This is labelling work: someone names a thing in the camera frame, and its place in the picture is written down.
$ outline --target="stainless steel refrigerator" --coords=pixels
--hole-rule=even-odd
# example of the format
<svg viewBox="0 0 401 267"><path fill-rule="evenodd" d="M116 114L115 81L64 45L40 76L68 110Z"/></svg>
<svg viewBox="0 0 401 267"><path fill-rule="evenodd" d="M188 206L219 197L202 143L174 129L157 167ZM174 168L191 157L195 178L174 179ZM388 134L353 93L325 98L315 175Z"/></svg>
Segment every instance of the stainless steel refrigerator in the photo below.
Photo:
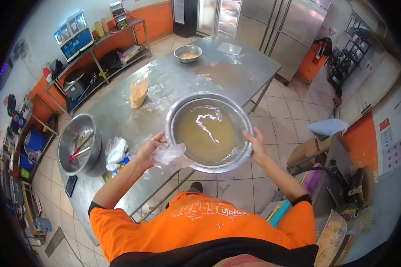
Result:
<svg viewBox="0 0 401 267"><path fill-rule="evenodd" d="M198 0L196 33L223 33L235 37L242 0Z"/></svg>
<svg viewBox="0 0 401 267"><path fill-rule="evenodd" d="M236 39L278 61L290 81L315 40L331 0L243 0Z"/></svg>

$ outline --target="metal mixing bowl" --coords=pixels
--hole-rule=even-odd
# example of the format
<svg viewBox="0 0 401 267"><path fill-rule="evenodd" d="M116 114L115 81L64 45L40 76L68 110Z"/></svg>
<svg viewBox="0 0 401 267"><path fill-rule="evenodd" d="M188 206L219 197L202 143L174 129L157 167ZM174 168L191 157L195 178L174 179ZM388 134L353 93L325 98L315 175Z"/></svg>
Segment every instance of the metal mixing bowl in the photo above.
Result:
<svg viewBox="0 0 401 267"><path fill-rule="evenodd" d="M180 56L184 53L195 53L197 56L191 58L191 59L183 59ZM176 56L178 58L178 60L181 63L192 63L195 62L196 60L198 60L198 57L202 55L202 49L200 47L197 47L195 45L185 45L182 47L178 47L175 51L174 51L174 56Z"/></svg>
<svg viewBox="0 0 401 267"><path fill-rule="evenodd" d="M251 143L242 135L242 130L253 134L253 127L245 112L234 101L220 94L210 92L193 93L183 97L172 105L165 122L165 134L169 138L168 143L170 145L180 143L176 136L178 123L184 114L190 112L190 109L202 105L219 107L221 113L227 115L232 121L232 125L236 131L236 148L228 157L215 163L200 162L186 152L184 156L194 161L190 167L204 173L212 174L225 173L238 168L249 159L252 152Z"/></svg>
<svg viewBox="0 0 401 267"><path fill-rule="evenodd" d="M91 147L88 151L81 154L78 158L70 161L70 155L75 151L75 143L86 129L93 130L90 140L83 146ZM65 174L69 176L84 173L94 166L101 151L101 136L96 130L94 118L88 114L75 116L65 127L58 143L58 164L62 167Z"/></svg>

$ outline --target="white plastic bag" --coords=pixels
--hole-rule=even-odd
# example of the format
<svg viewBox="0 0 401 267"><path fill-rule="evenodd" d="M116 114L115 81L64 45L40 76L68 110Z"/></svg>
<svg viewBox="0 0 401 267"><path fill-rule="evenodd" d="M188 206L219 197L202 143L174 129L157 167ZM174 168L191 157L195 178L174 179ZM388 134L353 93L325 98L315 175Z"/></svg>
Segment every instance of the white plastic bag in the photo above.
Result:
<svg viewBox="0 0 401 267"><path fill-rule="evenodd" d="M183 156L185 151L185 144L177 144L174 146L163 144L158 146L151 154L151 160L157 167L186 168L192 165L193 161Z"/></svg>
<svg viewBox="0 0 401 267"><path fill-rule="evenodd" d="M340 131L343 135L348 130L349 124L340 119L328 119L317 121L307 127L314 133L323 136L333 136Z"/></svg>
<svg viewBox="0 0 401 267"><path fill-rule="evenodd" d="M106 168L114 171L120 167L118 163L125 158L127 150L128 144L122 137L109 139L106 146Z"/></svg>

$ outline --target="glass door fridge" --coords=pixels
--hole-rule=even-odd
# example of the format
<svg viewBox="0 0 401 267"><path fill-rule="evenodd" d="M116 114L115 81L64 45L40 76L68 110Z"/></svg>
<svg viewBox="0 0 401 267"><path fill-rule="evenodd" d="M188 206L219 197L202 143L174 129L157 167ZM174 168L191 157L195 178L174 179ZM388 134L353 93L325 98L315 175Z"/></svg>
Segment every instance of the glass door fridge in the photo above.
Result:
<svg viewBox="0 0 401 267"><path fill-rule="evenodd" d="M235 37L242 0L221 0L217 32Z"/></svg>
<svg viewBox="0 0 401 267"><path fill-rule="evenodd" d="M222 33L235 37L242 0L198 0L196 33Z"/></svg>
<svg viewBox="0 0 401 267"><path fill-rule="evenodd" d="M217 6L220 0L198 0L198 28L196 33L203 36L216 31Z"/></svg>

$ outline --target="refrigerator door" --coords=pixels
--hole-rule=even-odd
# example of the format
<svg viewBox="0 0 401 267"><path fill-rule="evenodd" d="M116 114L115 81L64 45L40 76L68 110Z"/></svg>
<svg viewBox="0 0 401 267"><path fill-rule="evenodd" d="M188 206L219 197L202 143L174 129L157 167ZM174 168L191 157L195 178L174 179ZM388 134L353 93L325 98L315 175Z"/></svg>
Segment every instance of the refrigerator door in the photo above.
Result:
<svg viewBox="0 0 401 267"><path fill-rule="evenodd" d="M184 0L172 0L174 21L184 25Z"/></svg>
<svg viewBox="0 0 401 267"><path fill-rule="evenodd" d="M268 24L274 3L275 0L243 0L241 15Z"/></svg>
<svg viewBox="0 0 401 267"><path fill-rule="evenodd" d="M211 35L215 31L219 0L198 0L198 33Z"/></svg>
<svg viewBox="0 0 401 267"><path fill-rule="evenodd" d="M311 0L292 0L281 31L310 47L326 14L326 9Z"/></svg>
<svg viewBox="0 0 401 267"><path fill-rule="evenodd" d="M260 50L266 29L266 24L240 15L235 38L254 50Z"/></svg>
<svg viewBox="0 0 401 267"><path fill-rule="evenodd" d="M276 7L273 10L270 26L280 29L285 12L288 9L290 0L276 0Z"/></svg>
<svg viewBox="0 0 401 267"><path fill-rule="evenodd" d="M266 36L261 46L261 52L263 52L266 56L270 56L272 47L278 39L278 32L279 31L272 26L267 28Z"/></svg>
<svg viewBox="0 0 401 267"><path fill-rule="evenodd" d="M298 41L283 32L278 32L278 39L276 40L270 57L282 65L278 74L287 81L290 81L299 69L308 51L309 48L300 44Z"/></svg>
<svg viewBox="0 0 401 267"><path fill-rule="evenodd" d="M218 32L235 37L241 2L242 0L221 0Z"/></svg>

